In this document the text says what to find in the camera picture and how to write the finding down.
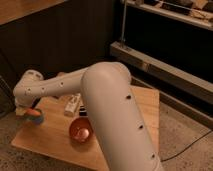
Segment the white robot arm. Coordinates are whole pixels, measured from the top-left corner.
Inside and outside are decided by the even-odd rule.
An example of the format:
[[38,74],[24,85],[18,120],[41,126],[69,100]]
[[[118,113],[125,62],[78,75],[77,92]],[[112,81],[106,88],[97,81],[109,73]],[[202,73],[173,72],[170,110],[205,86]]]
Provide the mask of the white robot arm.
[[164,171],[120,62],[98,62],[51,79],[26,71],[13,89],[15,105],[46,96],[79,93],[110,171]]

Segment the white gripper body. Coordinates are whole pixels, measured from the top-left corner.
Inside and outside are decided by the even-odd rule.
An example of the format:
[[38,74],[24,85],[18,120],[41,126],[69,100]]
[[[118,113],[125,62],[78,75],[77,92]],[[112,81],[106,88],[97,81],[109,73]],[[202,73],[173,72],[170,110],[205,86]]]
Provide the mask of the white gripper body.
[[22,105],[18,100],[15,100],[15,106],[16,106],[15,113],[18,116],[23,116],[24,114],[27,114],[26,110],[28,108],[33,109],[32,107],[27,107],[27,106]]

